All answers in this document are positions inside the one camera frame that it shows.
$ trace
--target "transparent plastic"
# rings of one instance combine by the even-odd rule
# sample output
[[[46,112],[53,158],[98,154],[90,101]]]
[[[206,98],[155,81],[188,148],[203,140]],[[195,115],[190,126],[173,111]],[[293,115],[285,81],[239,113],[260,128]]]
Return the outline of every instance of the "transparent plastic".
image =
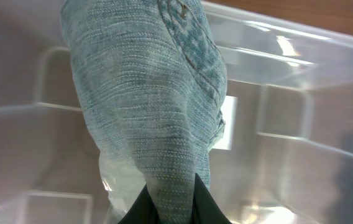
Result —
[[[0,14],[0,223],[120,218],[136,198],[123,186],[144,182],[123,176],[128,170],[100,176],[105,158],[86,129],[54,23],[59,4],[23,4],[5,6],[19,18],[39,12],[26,26]],[[233,98],[224,107],[233,124],[218,147],[228,150],[209,153],[220,209],[233,223],[353,224],[353,37],[203,7]]]

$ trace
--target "light blue denim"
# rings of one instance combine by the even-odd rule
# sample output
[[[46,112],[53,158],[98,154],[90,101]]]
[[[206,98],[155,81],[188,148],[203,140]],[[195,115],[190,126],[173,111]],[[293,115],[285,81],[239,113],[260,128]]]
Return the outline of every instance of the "light blue denim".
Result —
[[[128,210],[147,184],[162,223],[189,223],[226,94],[200,1],[68,0],[62,32],[112,204]]]

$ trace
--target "wooden table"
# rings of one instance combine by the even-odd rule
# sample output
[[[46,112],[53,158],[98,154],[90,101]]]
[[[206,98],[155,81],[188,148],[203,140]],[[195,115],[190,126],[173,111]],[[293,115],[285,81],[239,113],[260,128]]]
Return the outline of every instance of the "wooden table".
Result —
[[[353,35],[353,0],[209,0]]]

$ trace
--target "clear plastic bin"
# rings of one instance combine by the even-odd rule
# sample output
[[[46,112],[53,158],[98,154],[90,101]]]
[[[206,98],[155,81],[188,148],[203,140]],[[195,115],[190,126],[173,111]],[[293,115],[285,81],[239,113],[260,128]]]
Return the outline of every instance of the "clear plastic bin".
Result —
[[[0,223],[102,224],[112,189],[60,43],[60,4],[1,4]],[[203,6],[233,97],[228,150],[209,154],[221,210],[241,224],[353,224],[353,37]],[[9,19],[24,10],[25,25]]]
[[[353,37],[203,5],[237,97],[231,150],[210,152],[223,212],[237,223],[269,208],[296,223],[353,223]]]

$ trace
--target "denim fabric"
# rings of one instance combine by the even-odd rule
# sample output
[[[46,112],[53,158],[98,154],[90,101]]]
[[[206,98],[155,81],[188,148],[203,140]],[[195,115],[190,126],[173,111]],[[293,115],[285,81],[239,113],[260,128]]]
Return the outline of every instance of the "denim fabric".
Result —
[[[162,223],[189,223],[195,172],[223,134],[226,67],[200,1],[69,0],[62,32],[112,203],[146,183]]]

